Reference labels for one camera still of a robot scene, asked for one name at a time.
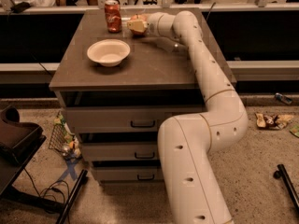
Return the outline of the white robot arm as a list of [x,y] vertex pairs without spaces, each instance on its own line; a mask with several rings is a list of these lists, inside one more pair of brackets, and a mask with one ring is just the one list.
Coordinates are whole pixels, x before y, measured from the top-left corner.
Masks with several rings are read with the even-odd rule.
[[190,11],[134,15],[136,34],[177,40],[187,48],[206,111],[166,119],[158,132],[158,152],[175,224],[235,224],[207,153],[241,140],[248,115],[239,95],[207,48]]

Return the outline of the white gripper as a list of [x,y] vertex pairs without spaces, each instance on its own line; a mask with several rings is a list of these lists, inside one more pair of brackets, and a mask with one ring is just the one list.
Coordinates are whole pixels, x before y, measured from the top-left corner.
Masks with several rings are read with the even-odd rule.
[[159,20],[163,15],[162,12],[139,14],[138,18],[141,20],[128,21],[127,27],[135,33],[144,33],[147,30],[148,24],[148,33],[150,35],[159,36]]

